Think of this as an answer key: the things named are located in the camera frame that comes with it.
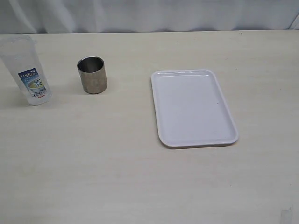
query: white tray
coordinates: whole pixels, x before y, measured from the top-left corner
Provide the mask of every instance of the white tray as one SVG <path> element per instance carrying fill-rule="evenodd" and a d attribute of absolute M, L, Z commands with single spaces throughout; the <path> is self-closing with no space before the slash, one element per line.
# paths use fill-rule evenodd
<path fill-rule="evenodd" d="M 165 145 L 229 145 L 238 140 L 238 131 L 213 72 L 156 71 L 151 83 L 158 134 Z"/>

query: stainless steel cup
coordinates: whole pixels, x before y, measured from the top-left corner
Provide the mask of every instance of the stainless steel cup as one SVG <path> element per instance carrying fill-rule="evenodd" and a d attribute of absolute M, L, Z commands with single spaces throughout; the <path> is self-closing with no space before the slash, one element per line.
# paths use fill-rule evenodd
<path fill-rule="evenodd" d="M 101 58 L 95 56 L 82 58 L 77 68 L 85 92 L 97 94 L 107 88 L 105 65 Z"/>

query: white table surface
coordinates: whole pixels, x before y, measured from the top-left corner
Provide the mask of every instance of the white table surface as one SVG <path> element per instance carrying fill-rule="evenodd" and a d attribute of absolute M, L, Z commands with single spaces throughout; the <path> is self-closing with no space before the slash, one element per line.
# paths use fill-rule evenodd
<path fill-rule="evenodd" d="M 0 62 L 1 224 L 278 224 L 291 206 L 299 223 L 299 31 L 31 36 L 53 97 L 29 106 Z M 100 95 L 85 56 L 105 60 Z M 201 68 L 239 141 L 167 149 L 150 75 Z"/>

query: white backdrop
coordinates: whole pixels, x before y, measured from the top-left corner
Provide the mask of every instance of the white backdrop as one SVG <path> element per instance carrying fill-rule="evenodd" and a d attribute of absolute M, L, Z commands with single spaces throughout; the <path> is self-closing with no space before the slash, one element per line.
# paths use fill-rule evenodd
<path fill-rule="evenodd" d="M 299 29 L 299 0 L 0 0 L 0 33 Z"/>

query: label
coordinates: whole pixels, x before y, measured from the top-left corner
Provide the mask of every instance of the label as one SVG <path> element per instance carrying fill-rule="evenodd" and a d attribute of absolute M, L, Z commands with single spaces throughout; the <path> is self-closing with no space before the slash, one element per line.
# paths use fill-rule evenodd
<path fill-rule="evenodd" d="M 18 75 L 32 97 L 41 98 L 45 96 L 46 87 L 35 68 L 18 73 Z"/>

